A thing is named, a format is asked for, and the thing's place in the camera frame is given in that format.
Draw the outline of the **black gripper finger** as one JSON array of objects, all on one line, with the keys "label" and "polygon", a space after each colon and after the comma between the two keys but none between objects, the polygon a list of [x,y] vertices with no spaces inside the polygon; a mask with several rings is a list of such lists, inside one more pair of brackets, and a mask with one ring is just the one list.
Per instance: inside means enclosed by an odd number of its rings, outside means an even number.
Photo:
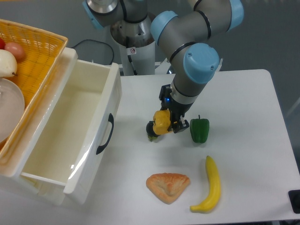
[{"label": "black gripper finger", "polygon": [[175,121],[172,124],[172,129],[175,134],[182,132],[182,131],[186,130],[187,128],[189,128],[189,122],[184,118],[180,118],[178,121]]},{"label": "black gripper finger", "polygon": [[149,121],[146,125],[146,132],[147,132],[147,137],[149,139],[153,139],[156,137],[156,134],[153,131],[153,126],[154,126],[154,122],[153,121]]}]

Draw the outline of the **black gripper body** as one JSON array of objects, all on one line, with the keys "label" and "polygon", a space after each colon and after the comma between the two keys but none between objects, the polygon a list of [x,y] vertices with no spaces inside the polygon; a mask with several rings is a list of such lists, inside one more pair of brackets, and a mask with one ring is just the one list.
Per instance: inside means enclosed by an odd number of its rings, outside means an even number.
[{"label": "black gripper body", "polygon": [[188,105],[177,102],[172,96],[171,85],[163,85],[160,90],[159,100],[161,101],[161,109],[168,109],[170,112],[171,124],[182,123],[185,124],[185,113],[188,110]]}]

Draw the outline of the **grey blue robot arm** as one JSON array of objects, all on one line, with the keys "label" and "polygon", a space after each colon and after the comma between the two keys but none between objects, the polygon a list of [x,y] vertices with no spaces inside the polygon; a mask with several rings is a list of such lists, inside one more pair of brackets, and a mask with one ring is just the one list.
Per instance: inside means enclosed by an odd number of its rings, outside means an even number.
[{"label": "grey blue robot arm", "polygon": [[96,28],[110,27],[124,75],[153,74],[156,47],[174,69],[172,83],[161,87],[161,108],[146,126],[149,139],[189,127],[185,113],[221,66],[206,41],[244,18],[239,0],[192,0],[192,12],[183,17],[173,11],[153,17],[145,0],[85,0],[82,5]]}]

